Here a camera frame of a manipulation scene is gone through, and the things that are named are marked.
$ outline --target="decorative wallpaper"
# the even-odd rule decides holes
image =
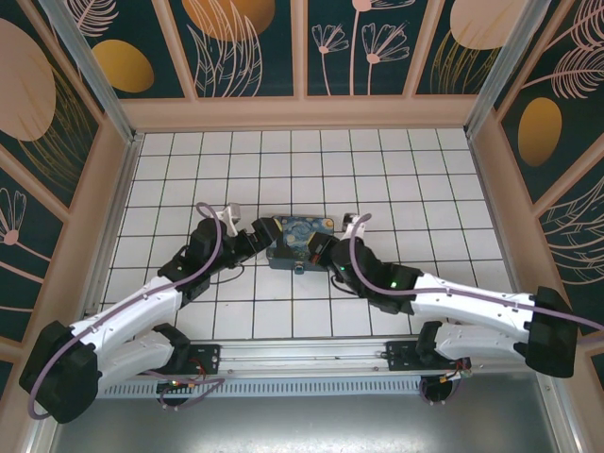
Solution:
[[[604,159],[540,220],[573,311],[604,324]]]
[[[0,361],[0,401],[2,401],[2,394],[7,386],[11,370],[12,363],[9,361]]]
[[[64,3],[119,98],[184,96],[150,0]]]
[[[526,0],[445,0],[417,94],[478,94]]]
[[[284,0],[170,0],[199,97],[294,95]]]
[[[575,2],[502,120],[533,201],[604,132],[603,7]]]
[[[596,369],[597,378],[599,379],[602,391],[604,392],[604,353],[592,356],[592,364]]]
[[[0,336],[20,342],[62,222],[0,169]]]
[[[401,94],[426,1],[309,0],[308,95]]]
[[[551,3],[547,7],[547,11],[545,12],[544,19],[539,23],[539,25],[537,26],[537,31],[535,32],[532,39],[528,43],[527,50],[525,50],[525,53],[522,55],[522,58],[520,58],[520,60],[516,64],[516,67],[514,68],[512,74],[510,75],[510,78],[508,79],[508,83],[506,83],[506,85],[503,87],[503,90],[501,90],[501,93],[495,100],[495,109],[499,109],[499,106],[501,105],[503,100],[508,95],[510,88],[512,87],[513,83],[516,81],[516,77],[518,76],[518,73],[520,72],[520,68],[524,67],[525,63],[527,62],[527,59],[529,58],[529,56],[532,52],[532,49],[535,47],[535,44],[537,43],[537,41],[539,41],[539,39],[541,38],[541,35],[544,32],[544,29],[547,27],[547,24],[549,24],[549,21],[551,20],[551,16],[553,16],[554,12],[556,12],[556,9],[558,8],[560,1],[561,0],[551,0]]]
[[[70,206],[98,124],[14,0],[0,4],[0,145]]]

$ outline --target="white tile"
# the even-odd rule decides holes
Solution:
[[[487,204],[480,201],[458,201],[461,225],[464,228],[492,228],[491,215]]]
[[[144,134],[143,156],[168,156],[174,134]]]
[[[447,176],[418,176],[424,201],[452,200],[453,193]]]
[[[436,135],[436,129],[409,129],[411,149],[414,151],[423,149],[441,149]]]
[[[461,128],[437,129],[438,138],[443,149],[468,149],[468,141]]]
[[[321,153],[292,155],[292,176],[322,176]]]
[[[146,269],[112,269],[104,302],[121,302],[144,285]]]
[[[356,203],[336,203],[325,204],[327,218],[333,220],[333,230],[335,232],[342,231],[342,220],[344,215],[348,213],[359,213],[359,208]]]
[[[259,177],[260,154],[233,154],[228,177]]]
[[[231,152],[233,154],[258,154],[260,152],[260,132],[258,130],[233,132]]]
[[[398,230],[428,229],[422,202],[393,203],[394,227]]]
[[[192,208],[189,206],[161,208],[155,234],[170,236],[189,234],[191,213]]]
[[[260,176],[289,176],[292,173],[290,154],[270,154],[262,156]]]
[[[162,206],[191,206],[195,195],[195,180],[166,181],[161,197]]]
[[[292,338],[292,301],[256,302],[254,338]]]
[[[325,201],[357,202],[357,190],[355,188],[355,178],[352,176],[326,177],[323,181],[325,185]]]
[[[201,145],[201,154],[228,154],[230,142],[230,132],[206,132]]]
[[[163,181],[134,181],[128,205],[137,206],[159,206]]]
[[[352,155],[350,153],[325,153],[323,155],[323,174],[325,176],[351,176]]]
[[[151,249],[151,260],[149,260],[149,266],[163,266],[166,262],[171,260],[176,253],[178,253],[178,250],[180,250],[183,245],[187,244],[188,240],[188,236],[156,236],[153,238],[153,247]]]
[[[369,310],[374,335],[409,335],[411,333],[409,315],[385,313],[372,305],[369,306]]]
[[[371,214],[371,220],[366,223],[367,231],[394,230],[390,203],[359,203],[359,211]]]
[[[331,308],[328,300],[294,301],[294,337],[331,336]]]
[[[305,272],[293,276],[294,299],[329,298],[329,278],[327,272]]]
[[[172,144],[172,156],[178,154],[201,154],[201,141],[203,139],[201,132],[181,132],[174,136]]]
[[[350,141],[353,151],[381,151],[377,129],[353,129]]]
[[[350,151],[350,136],[347,130],[322,130],[321,148],[323,151]]]
[[[153,238],[120,238],[113,267],[147,267]]]
[[[289,153],[292,150],[289,130],[262,132],[262,153]]]
[[[472,260],[501,260],[501,250],[494,230],[466,229],[463,233]]]
[[[292,215],[291,205],[260,205],[259,217],[273,217],[275,215]]]
[[[292,205],[292,215],[299,215],[302,217],[325,217],[325,205],[323,203],[318,204],[304,204],[304,205]]]
[[[434,260],[427,231],[398,231],[396,241],[401,262]]]
[[[197,177],[202,179],[209,177],[227,177],[229,160],[230,156],[228,155],[202,155],[199,159]]]
[[[430,231],[437,261],[468,260],[468,251],[460,229]]]
[[[292,182],[288,177],[260,180],[260,202],[279,204],[292,202]]]
[[[234,278],[241,272],[241,269],[226,269],[220,273],[218,283],[218,300],[252,300],[254,298],[254,279],[256,268],[254,266],[245,266],[243,274],[225,283],[221,283],[230,278]]]
[[[259,266],[256,270],[256,300],[291,299],[292,271]]]
[[[388,201],[386,176],[357,176],[357,197],[359,201]]]
[[[257,179],[230,179],[226,201],[242,205],[258,205],[258,190]]]
[[[380,129],[379,138],[383,151],[411,150],[407,129]]]
[[[356,176],[385,174],[381,153],[353,153],[353,159]]]
[[[484,194],[476,175],[451,175],[451,186],[456,200],[482,200]]]
[[[292,131],[292,151],[295,153],[321,151],[321,133],[318,130]]]
[[[128,208],[122,236],[153,236],[158,211],[158,208]]]
[[[443,151],[449,174],[473,174],[476,172],[470,151]]]
[[[424,204],[430,229],[461,228],[454,201],[428,201]]]
[[[216,303],[215,340],[249,340],[252,338],[253,302]]]
[[[293,203],[323,203],[323,179],[321,177],[292,178]]]
[[[371,335],[366,299],[332,300],[331,317],[334,337]]]
[[[438,277],[461,285],[476,286],[470,261],[441,261],[437,266]]]
[[[195,179],[199,156],[171,156],[166,179]]]
[[[176,328],[189,340],[211,340],[216,304],[189,304],[178,312]]]
[[[415,164],[411,151],[384,153],[386,175],[415,175]]]
[[[418,175],[443,175],[445,161],[441,151],[413,151],[413,160]]]
[[[398,262],[396,237],[393,231],[366,231],[364,241],[380,260]]]
[[[417,176],[388,176],[391,201],[421,201]]]
[[[512,285],[503,261],[472,261],[478,286],[483,290],[511,293]]]
[[[194,203],[203,201],[209,205],[225,205],[227,198],[226,179],[197,179],[195,185]]]
[[[167,156],[140,158],[134,179],[165,179],[168,159]]]

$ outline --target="wall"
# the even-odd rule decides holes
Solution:
[[[227,0],[108,0],[67,6],[135,127],[198,130],[460,126],[525,3],[234,0],[231,10]]]
[[[125,149],[51,30],[22,5],[0,6],[2,451],[17,451],[31,423],[17,382],[38,332],[78,315]]]
[[[553,287],[604,324],[604,2],[553,6],[474,147],[520,289]],[[604,338],[580,331],[588,338],[564,385],[597,451]]]

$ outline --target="white grid floor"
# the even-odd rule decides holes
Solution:
[[[103,309],[138,290],[187,242],[193,202],[242,205],[259,216],[371,212],[365,241],[459,283],[508,292],[510,281],[461,129],[363,129],[147,134],[109,270]],[[262,254],[213,277],[176,323],[192,340],[419,333],[328,284],[327,273],[273,270]]]

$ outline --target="cable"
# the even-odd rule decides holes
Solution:
[[[236,280],[237,278],[241,277],[243,275],[243,273],[245,272],[245,266],[242,264],[238,264],[236,267],[241,267],[242,271],[239,274],[237,274],[235,277],[231,277],[225,281],[217,281],[216,283],[210,283],[210,285],[217,285],[218,283],[220,283],[220,284],[228,283],[229,281],[233,281],[233,280]]]
[[[599,324],[595,321],[591,321],[589,319],[581,318],[574,314],[560,313],[558,311],[543,309],[541,307],[534,307],[534,306],[528,305],[528,304],[511,302],[508,300],[500,300],[500,299],[498,299],[496,297],[492,297],[490,295],[475,294],[475,293],[471,293],[469,291],[457,290],[455,288],[420,288],[417,290],[400,290],[400,291],[386,290],[384,288],[379,288],[378,286],[374,285],[371,281],[369,281],[361,273],[359,263],[357,262],[356,241],[355,241],[355,239],[357,237],[357,230],[359,229],[359,226],[361,224],[367,222],[369,219],[371,219],[371,214],[363,214],[359,218],[357,223],[352,227],[352,232],[350,234],[349,252],[350,252],[350,262],[352,263],[352,268],[354,269],[355,274],[357,275],[357,277],[359,278],[359,280],[361,281],[361,283],[363,285],[365,285],[370,290],[375,291],[376,293],[385,294],[385,295],[454,294],[454,295],[460,295],[463,297],[471,297],[471,298],[474,298],[477,300],[482,300],[484,302],[492,302],[495,304],[502,305],[504,307],[514,307],[515,309],[529,310],[529,311],[533,311],[536,313],[546,314],[548,316],[553,316],[555,318],[561,318],[561,319],[564,319],[567,321],[572,321],[577,324],[583,324],[584,326],[591,327],[596,330],[604,331],[604,326],[602,326],[601,324]]]
[[[203,217],[207,217],[207,215],[203,213],[203,211],[201,210],[201,208],[205,208],[206,210],[208,210],[210,212],[211,216],[214,219],[214,223],[216,225],[216,231],[218,231],[218,232],[221,231],[220,220],[218,219],[218,214],[212,208],[212,206],[210,206],[207,203],[199,202],[199,203],[197,203],[195,205],[195,208],[197,209],[197,212],[199,212],[199,214],[201,214]],[[67,352],[74,344],[76,344],[77,342],[79,342],[86,335],[88,335],[89,333],[91,333],[94,330],[96,330],[99,327],[101,327],[103,324],[105,324],[113,316],[115,316],[118,313],[120,313],[120,312],[128,309],[129,307],[131,307],[132,305],[136,304],[137,302],[139,302],[140,300],[144,299],[145,297],[149,297],[151,295],[154,295],[154,294],[157,294],[157,293],[161,293],[163,291],[171,290],[173,288],[176,288],[177,286],[185,285],[185,284],[189,283],[190,281],[193,281],[196,278],[198,278],[199,276],[201,276],[214,263],[214,260],[216,260],[216,257],[218,256],[218,253],[220,252],[221,241],[219,240],[218,236],[219,235],[217,235],[217,237],[216,237],[216,245],[214,246],[214,250],[212,251],[210,259],[197,272],[195,272],[191,276],[183,278],[183,279],[181,279],[181,280],[179,280],[177,282],[169,283],[169,284],[163,285],[163,286],[159,286],[158,288],[155,288],[154,290],[151,290],[149,293],[144,293],[144,294],[139,294],[137,296],[134,296],[132,299],[130,299],[127,302],[125,302],[124,305],[121,305],[121,306],[117,307],[114,311],[110,311],[105,316],[101,316],[92,325],[86,327],[84,330],[82,330],[80,333],[78,333],[74,338],[72,338],[69,342],[67,342],[66,344],[64,344],[63,347],[61,347],[55,353],[55,355],[43,367],[42,371],[40,372],[40,375],[36,379],[36,382],[34,383],[32,389],[31,389],[31,393],[29,394],[29,399],[27,401],[27,412],[29,413],[29,416],[31,418],[33,418],[34,420],[43,420],[45,418],[50,417],[50,413],[49,412],[43,413],[43,414],[39,414],[39,413],[36,412],[36,409],[35,409],[36,396],[38,395],[38,390],[40,389],[40,387],[42,385],[42,382],[44,381],[44,379],[48,375],[48,372],[50,371],[50,369],[53,366],[55,366],[55,364],[57,363],[57,361],[63,356],[63,354],[65,354],[65,352]]]
[[[335,280],[335,278],[336,278],[336,276],[335,276],[335,275],[333,275],[333,276],[331,276],[331,278],[330,278],[329,280],[331,281],[331,284],[332,284],[332,285],[333,285],[333,286],[334,286],[334,287],[335,287],[337,290],[339,290],[339,291],[341,291],[341,292],[343,292],[343,293],[346,293],[346,294],[358,295],[358,294],[356,294],[356,293],[353,293],[352,291],[349,291],[349,290],[347,290],[347,289],[345,289],[345,288],[342,288],[341,286],[338,286],[338,285],[336,284],[336,280]]]

